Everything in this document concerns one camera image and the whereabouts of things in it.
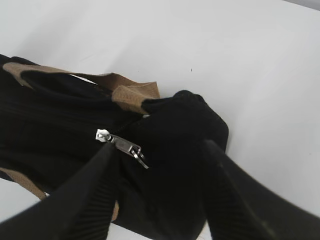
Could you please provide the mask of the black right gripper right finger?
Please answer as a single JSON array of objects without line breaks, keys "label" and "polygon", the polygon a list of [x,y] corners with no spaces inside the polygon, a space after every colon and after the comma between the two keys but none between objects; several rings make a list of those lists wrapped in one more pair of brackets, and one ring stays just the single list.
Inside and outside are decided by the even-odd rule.
[{"label": "black right gripper right finger", "polygon": [[203,143],[203,206],[214,240],[318,240],[320,218],[275,194],[212,140]]}]

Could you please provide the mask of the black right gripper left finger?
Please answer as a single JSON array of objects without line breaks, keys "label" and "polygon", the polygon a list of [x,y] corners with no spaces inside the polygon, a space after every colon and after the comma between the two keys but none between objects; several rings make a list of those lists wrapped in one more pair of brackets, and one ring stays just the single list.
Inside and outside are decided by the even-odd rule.
[{"label": "black right gripper left finger", "polygon": [[49,197],[0,224],[2,240],[105,240],[118,193],[113,144]]}]

